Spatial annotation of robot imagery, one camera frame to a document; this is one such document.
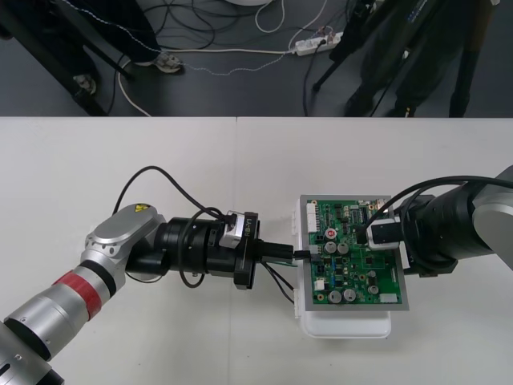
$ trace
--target person's leg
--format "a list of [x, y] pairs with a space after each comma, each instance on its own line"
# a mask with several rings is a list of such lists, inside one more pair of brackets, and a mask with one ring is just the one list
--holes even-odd
[[437, 0], [401, 0], [396, 5], [364, 58], [362, 84], [348, 100], [345, 116], [364, 116], [372, 110], [374, 95], [398, 71], [405, 49], [436, 5]]
[[396, 91], [395, 109], [388, 116], [410, 116], [436, 89], [463, 47], [471, 20], [467, 0], [450, 0], [427, 31], [426, 44]]

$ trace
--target black pants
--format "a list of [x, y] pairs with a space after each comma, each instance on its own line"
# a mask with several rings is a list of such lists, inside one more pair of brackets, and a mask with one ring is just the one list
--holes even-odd
[[[73, 76], [94, 74], [95, 65], [82, 45], [70, 36], [59, 24], [59, 17], [52, 14], [47, 0], [4, 0], [9, 8], [31, 30], [31, 34], [59, 60]], [[136, 0], [68, 0], [78, 8], [87, 9], [101, 19], [124, 26], [134, 38], [151, 50], [133, 40], [127, 32], [117, 26], [106, 25], [81, 13], [91, 25], [114, 48], [136, 63], [150, 62], [159, 54], [159, 44]]]
[[463, 48], [471, 19], [468, 0], [438, 1], [428, 0], [413, 22], [412, 11], [422, 0], [399, 2], [364, 59], [361, 92], [374, 95], [392, 79], [420, 26], [422, 38], [414, 50], [414, 63], [397, 89], [396, 106], [418, 107], [436, 89]]

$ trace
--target power strip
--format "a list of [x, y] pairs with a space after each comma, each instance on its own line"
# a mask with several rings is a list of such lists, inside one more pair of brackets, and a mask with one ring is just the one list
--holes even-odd
[[[319, 47], [317, 52], [332, 50], [339, 42], [344, 32], [338, 32], [335, 34], [335, 38], [332, 42], [323, 44]], [[319, 45], [319, 43], [322, 40], [326, 40], [327, 38], [309, 38], [308, 40], [300, 40], [299, 42], [296, 42], [296, 54], [297, 56], [305, 56], [305, 55], [311, 55], [313, 52], [315, 52], [315, 49]]]

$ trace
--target robotic arm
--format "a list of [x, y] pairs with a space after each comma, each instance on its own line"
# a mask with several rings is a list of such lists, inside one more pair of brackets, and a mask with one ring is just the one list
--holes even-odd
[[[439, 197], [422, 195], [444, 184], [460, 186]], [[395, 210], [395, 218], [379, 219], [409, 193], [414, 195]], [[198, 220], [199, 214], [166, 222], [150, 205], [129, 205], [99, 225], [87, 236], [74, 270], [0, 322], [0, 385], [63, 383], [47, 362], [123, 287], [126, 272], [162, 277], [178, 270], [186, 284], [184, 272], [211, 274], [249, 290], [257, 262], [309, 257], [291, 245], [260, 240], [255, 213], [228, 212], [210, 221]], [[412, 186], [369, 219], [358, 242], [396, 249], [404, 241], [410, 260], [406, 273], [432, 277], [451, 273], [460, 259], [492, 253], [513, 269], [512, 228], [513, 166], [497, 179], [456, 176]]]
[[169, 223], [150, 205], [130, 205], [85, 241], [80, 264], [0, 322], [0, 384], [63, 383], [54, 358], [125, 284], [125, 273], [164, 276], [169, 270], [232, 278], [251, 289], [257, 262], [293, 259], [293, 247], [258, 239], [255, 213], [228, 213], [231, 223], [194, 221], [180, 265], [180, 234], [189, 219]]

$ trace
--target yellow warning label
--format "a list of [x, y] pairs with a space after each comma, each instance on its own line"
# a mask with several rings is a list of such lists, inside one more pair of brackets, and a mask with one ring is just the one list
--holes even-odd
[[150, 206], [148, 206], [148, 205], [136, 205], [135, 212], [140, 213], [141, 211], [144, 211], [144, 210], [148, 209], [149, 207]]

